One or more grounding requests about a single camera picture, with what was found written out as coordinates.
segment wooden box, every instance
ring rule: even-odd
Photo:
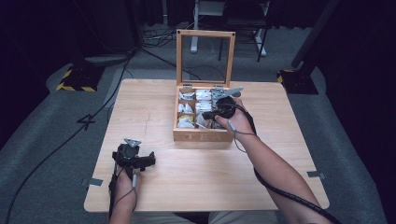
[[[224,60],[225,67],[225,76],[223,76],[223,80],[190,80],[186,79],[183,75],[183,39],[191,39],[191,38],[216,38],[218,40],[222,39],[222,43],[227,43],[228,46],[223,46],[224,49],[227,48],[228,54],[227,60]],[[200,103],[197,99],[198,97],[192,97],[191,100],[180,99],[179,95],[187,92],[196,92],[197,90],[214,90],[214,89],[230,89],[230,80],[231,80],[231,72],[233,65],[233,47],[235,42],[235,32],[218,32],[218,31],[199,31],[199,30],[177,30],[177,87],[176,87],[176,102],[175,102],[175,119],[174,119],[174,127],[173,127],[173,136],[175,141],[190,141],[190,142],[231,142],[233,137],[230,136],[225,129],[222,127],[215,128],[212,125],[210,128],[202,128],[196,124],[197,116],[200,114],[198,109],[196,108],[196,104]],[[219,53],[219,42],[215,46],[214,49]],[[190,56],[189,52],[186,52],[185,57]],[[189,105],[192,109],[192,114],[186,114],[184,110],[179,112],[179,105]],[[177,127],[180,120],[189,120],[192,121],[192,128],[185,127]]]

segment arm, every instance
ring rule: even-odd
[[[125,170],[121,170],[116,186],[116,198],[113,208],[113,214],[108,222],[109,224],[131,224],[132,212],[134,211],[134,207],[137,203],[136,196],[141,179],[141,176],[138,175],[136,179],[136,189],[135,191],[133,191],[133,181],[126,174]]]
[[[243,106],[241,100],[235,99],[235,102]],[[248,119],[239,109],[236,109],[230,120],[238,133],[233,132],[227,119],[216,116],[216,121],[225,127],[232,136],[235,135],[236,140],[242,144],[253,166],[266,182],[319,206],[318,200],[300,174],[256,135],[249,134],[253,131]],[[268,192],[289,223],[330,223],[329,220],[315,211],[271,190],[268,190]]]

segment black cable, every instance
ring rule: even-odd
[[[163,47],[166,44],[168,44],[169,42],[176,40],[176,28],[174,28],[172,30],[172,32],[170,34],[167,34],[166,32],[169,31],[170,29],[166,29],[161,35],[152,35],[149,37],[144,38],[144,44],[143,47],[145,48],[156,48],[156,47]],[[146,41],[148,40],[157,40],[156,44],[150,44],[150,43],[146,43]]]
[[[319,213],[320,215],[322,215],[323,217],[326,217],[330,222],[335,223],[335,224],[341,224],[341,222],[334,217],[332,214],[328,213],[326,210],[324,210],[323,208],[315,205],[314,203],[311,203],[303,198],[300,198],[297,195],[294,195],[292,193],[288,193],[284,190],[281,189],[277,189],[274,186],[268,184],[261,176],[260,174],[257,172],[257,170],[254,168],[254,174],[256,175],[257,179],[260,181],[260,183],[262,183],[266,188],[268,188],[269,190],[285,197],[288,199],[291,199],[299,204],[302,204],[312,210],[314,210],[315,212]]]
[[[116,180],[116,183],[115,183],[115,186],[116,186],[116,188],[117,188],[117,183],[118,183],[118,177],[117,177],[117,180]],[[116,208],[116,205],[117,205],[117,203],[119,203],[119,201],[121,201],[123,198],[125,198],[126,196],[128,196],[131,192],[133,192],[134,193],[134,209],[132,210],[132,212],[136,209],[136,207],[137,207],[137,193],[136,193],[136,188],[135,187],[132,187],[131,188],[131,190],[129,190],[127,193],[125,193],[124,195],[122,195],[122,197],[120,197],[116,202],[114,202],[114,205],[112,206],[112,210],[114,210],[115,208]]]
[[[258,136],[257,133],[256,133],[256,128],[254,127],[253,117],[251,117],[250,114],[249,114],[249,113],[245,110],[245,108],[242,107],[241,105],[235,105],[235,107],[238,108],[239,110],[241,110],[241,111],[245,114],[245,116],[247,117],[247,120],[249,121],[249,124],[250,124],[250,126],[251,126],[251,128],[252,128],[252,131],[253,131],[254,133],[241,133],[241,132],[238,132],[237,130],[233,130],[233,131],[234,131],[233,140],[235,141],[236,133],[251,134],[251,135],[256,135],[256,136]],[[340,222],[336,217],[332,216],[332,215],[331,215],[330,213],[328,213],[326,210],[324,210],[324,209],[322,209],[321,207],[315,205],[314,203],[311,203],[311,202],[309,202],[309,201],[307,201],[307,200],[305,200],[305,199],[303,199],[303,198],[300,198],[299,196],[294,195],[294,194],[292,194],[292,193],[288,193],[288,192],[286,192],[286,191],[284,191],[284,190],[277,189],[276,187],[274,187],[274,186],[268,184],[268,183],[260,176],[260,174],[257,172],[256,168],[254,168],[254,174],[255,174],[255,176],[257,177],[257,179],[260,181],[260,183],[262,183],[262,184],[263,184],[266,188],[268,188],[269,190],[271,190],[271,191],[273,191],[273,192],[275,192],[275,193],[277,193],[277,194],[279,194],[279,195],[281,195],[281,196],[283,196],[283,197],[285,197],[285,198],[291,199],[291,200],[293,200],[293,201],[295,201],[295,202],[297,202],[297,203],[299,203],[299,204],[302,204],[302,205],[304,205],[304,206],[306,206],[306,207],[312,209],[313,211],[317,212],[318,214],[322,215],[323,217],[326,217],[326,218],[327,218],[328,220],[330,220],[332,223],[341,224],[341,222]]]
[[[6,224],[9,223],[9,218],[11,217],[11,211],[12,211],[12,207],[14,206],[15,200],[18,197],[18,194],[20,193],[21,189],[23,188],[24,184],[27,182],[27,180],[32,176],[32,174],[48,159],[50,158],[53,154],[55,154],[57,151],[59,151],[59,149],[61,149],[64,145],[66,145],[70,140],[72,140],[82,129],[85,128],[85,126],[87,125],[87,123],[90,123],[91,120],[93,120],[93,118],[95,118],[104,108],[105,106],[108,104],[108,102],[110,102],[110,99],[115,95],[115,93],[117,92],[117,88],[119,87],[121,81],[122,81],[122,75],[125,71],[126,65],[129,63],[129,61],[131,61],[132,57],[134,56],[134,53],[131,55],[131,57],[128,59],[128,61],[124,64],[123,69],[122,69],[122,73],[120,76],[120,80],[119,83],[117,84],[116,89],[113,91],[113,93],[111,94],[111,96],[107,99],[107,101],[91,116],[89,117],[88,121],[86,123],[84,123],[83,125],[81,125],[81,127],[79,127],[70,137],[68,137],[63,143],[61,143],[57,148],[55,148],[46,158],[44,158],[44,160],[42,160],[30,173],[28,176],[26,176],[22,183],[20,184],[20,186],[18,187],[17,191],[15,192],[14,196],[12,197],[11,203],[8,207],[8,211],[7,211],[7,217],[6,217]]]
[[[163,59],[162,57],[160,57],[160,56],[158,56],[158,55],[155,55],[155,54],[149,52],[149,51],[146,50],[146,49],[140,48],[140,50],[141,50],[142,52],[144,52],[144,53],[146,53],[146,54],[148,54],[148,55],[150,55],[150,56],[153,56],[154,58],[157,58],[157,59],[159,59],[159,60],[161,60],[161,61],[163,61],[163,62],[165,62],[165,63],[168,63],[168,64],[170,64],[170,65],[172,65],[172,66],[174,66],[174,67],[177,66],[175,63],[172,63],[172,62],[170,62],[170,61],[167,61],[167,60]],[[186,72],[186,73],[192,75],[193,77],[196,77],[198,80],[202,80],[200,77],[198,77],[197,75],[195,75],[194,73],[192,73],[192,72],[190,72],[190,71],[188,71],[188,70],[186,70],[186,69],[182,69],[182,71],[184,71],[184,72]]]
[[[143,31],[143,38],[151,38],[151,37],[157,36],[157,35],[158,35],[158,33],[157,33],[156,30],[144,30],[144,31]]]
[[[223,79],[225,79],[225,76],[224,76],[223,72],[221,72],[221,70],[219,70],[217,67],[214,67],[214,66],[210,66],[210,65],[198,65],[198,66],[185,67],[185,68],[187,68],[187,69],[194,69],[194,68],[201,68],[201,67],[209,67],[209,68],[211,68],[211,69],[214,69],[214,70],[216,70],[216,71],[218,71],[218,72],[220,73],[220,75],[221,75],[221,77],[222,77]]]
[[[131,78],[134,78],[134,75],[132,75],[132,73],[128,70],[128,69],[125,69],[125,71],[127,71],[128,73],[129,73],[129,75],[131,75]],[[111,110],[111,107],[115,104],[116,102],[113,102],[113,104],[111,104],[109,107],[108,107],[108,110],[107,110],[107,124],[110,122],[110,114],[109,114],[109,112],[110,112],[110,110]]]
[[[109,48],[102,40],[101,38],[99,38],[99,36],[96,34],[96,32],[93,30],[93,28],[91,27],[90,23],[88,22],[87,17],[84,15],[84,13],[82,12],[81,7],[78,5],[78,2],[76,0],[73,0],[74,4],[76,5],[78,12],[81,14],[82,18],[84,19],[84,21],[87,23],[88,27],[91,30],[91,33],[95,36],[95,38],[97,39],[97,41],[107,50],[109,50],[110,52],[113,53],[131,53],[130,51],[116,51],[112,48]]]

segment black stand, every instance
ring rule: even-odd
[[[301,70],[279,70],[277,81],[283,85],[287,94],[315,94],[318,90],[311,76],[304,76]]]
[[[57,21],[57,31],[65,51],[73,64],[65,74],[57,90],[67,91],[97,91],[97,85],[105,70],[104,67],[88,63],[78,42],[76,30],[73,27],[73,17],[66,12],[75,7],[72,3],[63,1],[47,1],[51,17]]]

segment person's right hand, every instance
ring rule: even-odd
[[[233,100],[235,101],[235,103],[237,105],[242,106],[243,108],[244,105],[242,104],[242,101],[239,98],[233,98]],[[244,134],[244,133],[251,133],[254,134],[251,127],[250,127],[250,123],[248,122],[247,117],[245,116],[245,114],[238,108],[235,109],[235,114],[233,114],[233,116],[230,118],[230,120],[233,122],[233,126],[235,126],[235,129],[238,131],[238,133],[235,133],[229,123],[228,120],[217,115],[215,116],[215,120],[224,128],[227,129],[228,133],[232,136],[235,136],[235,138],[237,140],[241,140],[241,138],[243,138],[246,135],[250,135],[250,134]]]

